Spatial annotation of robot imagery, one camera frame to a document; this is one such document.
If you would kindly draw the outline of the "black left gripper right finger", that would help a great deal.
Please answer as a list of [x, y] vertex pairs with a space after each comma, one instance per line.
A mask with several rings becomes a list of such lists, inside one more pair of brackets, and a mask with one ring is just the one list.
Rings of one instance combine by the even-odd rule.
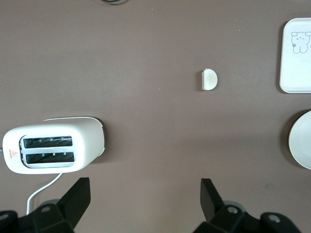
[[205, 216], [195, 233], [259, 233], [259, 220], [235, 204], [225, 204], [211, 179], [202, 179], [200, 204]]

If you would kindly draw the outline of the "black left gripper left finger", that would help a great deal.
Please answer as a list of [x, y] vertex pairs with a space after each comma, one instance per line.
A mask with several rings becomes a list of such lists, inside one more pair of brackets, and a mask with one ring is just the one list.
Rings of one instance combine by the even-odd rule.
[[18, 220], [19, 233], [73, 233], [91, 200], [89, 178], [80, 178], [56, 203], [41, 205]]

